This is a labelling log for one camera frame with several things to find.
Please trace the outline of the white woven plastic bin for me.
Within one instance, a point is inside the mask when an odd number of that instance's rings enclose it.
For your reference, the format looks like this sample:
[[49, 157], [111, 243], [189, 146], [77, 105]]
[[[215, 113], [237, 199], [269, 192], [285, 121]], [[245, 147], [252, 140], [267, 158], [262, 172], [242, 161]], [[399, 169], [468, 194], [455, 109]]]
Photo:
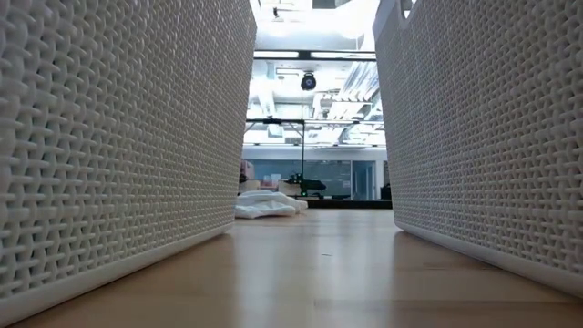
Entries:
[[250, 0], [0, 0], [0, 328], [226, 231]]
[[396, 225], [583, 298], [583, 0], [381, 0]]

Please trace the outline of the black distant equipment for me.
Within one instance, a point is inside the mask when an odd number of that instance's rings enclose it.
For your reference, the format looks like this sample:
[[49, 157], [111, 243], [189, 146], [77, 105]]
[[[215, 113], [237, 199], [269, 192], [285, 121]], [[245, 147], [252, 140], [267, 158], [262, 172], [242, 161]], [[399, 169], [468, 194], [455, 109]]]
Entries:
[[324, 191], [326, 186], [317, 179], [306, 179], [301, 173], [292, 174], [286, 183], [298, 185], [300, 187], [300, 196], [307, 196], [309, 190]]

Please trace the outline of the white garment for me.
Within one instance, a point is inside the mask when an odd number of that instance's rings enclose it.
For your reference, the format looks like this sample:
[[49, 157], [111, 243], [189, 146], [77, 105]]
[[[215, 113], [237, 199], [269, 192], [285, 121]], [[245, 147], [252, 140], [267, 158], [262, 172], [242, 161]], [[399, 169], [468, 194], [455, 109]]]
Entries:
[[294, 216], [308, 209], [308, 202], [278, 191], [252, 190], [241, 193], [235, 204], [235, 218], [255, 220], [263, 217]]

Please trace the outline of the glass office door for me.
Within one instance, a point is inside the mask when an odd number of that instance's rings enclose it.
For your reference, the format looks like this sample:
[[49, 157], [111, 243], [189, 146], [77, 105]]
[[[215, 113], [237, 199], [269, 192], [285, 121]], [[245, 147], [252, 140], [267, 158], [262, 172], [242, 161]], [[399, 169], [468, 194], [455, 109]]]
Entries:
[[352, 199], [375, 200], [375, 162], [352, 162]]

